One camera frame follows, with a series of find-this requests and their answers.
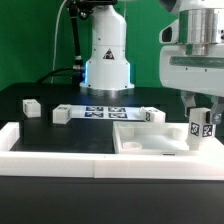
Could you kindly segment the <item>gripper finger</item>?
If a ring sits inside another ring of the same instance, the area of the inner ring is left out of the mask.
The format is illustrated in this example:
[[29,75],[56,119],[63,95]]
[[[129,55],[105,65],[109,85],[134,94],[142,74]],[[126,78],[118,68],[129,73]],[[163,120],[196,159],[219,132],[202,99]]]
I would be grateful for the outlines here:
[[184,114],[186,117],[190,115],[190,110],[196,107],[195,96],[196,94],[194,92],[181,92],[181,99],[184,105]]
[[212,107],[206,113],[206,122],[218,125],[221,123],[222,113],[224,112],[224,97],[213,96],[211,102]]

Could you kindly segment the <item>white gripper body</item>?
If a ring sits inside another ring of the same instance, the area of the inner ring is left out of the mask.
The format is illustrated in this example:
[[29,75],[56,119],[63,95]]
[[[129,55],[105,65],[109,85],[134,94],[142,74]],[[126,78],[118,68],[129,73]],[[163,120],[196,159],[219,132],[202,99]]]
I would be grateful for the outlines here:
[[209,46],[207,56],[186,54],[171,26],[160,32],[159,77],[164,87],[224,97],[224,43]]

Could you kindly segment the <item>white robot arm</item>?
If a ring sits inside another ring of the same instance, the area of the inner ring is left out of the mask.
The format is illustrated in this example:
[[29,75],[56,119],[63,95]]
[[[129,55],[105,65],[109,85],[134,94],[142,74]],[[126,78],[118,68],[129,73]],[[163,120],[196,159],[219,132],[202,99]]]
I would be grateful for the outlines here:
[[[81,90],[95,95],[130,92],[125,58],[126,21],[114,10],[119,0],[81,0],[81,14],[93,16],[92,56]],[[224,0],[158,0],[178,18],[161,30],[159,77],[179,89],[185,113],[196,107],[197,93],[212,97],[206,121],[219,124],[224,112]]]

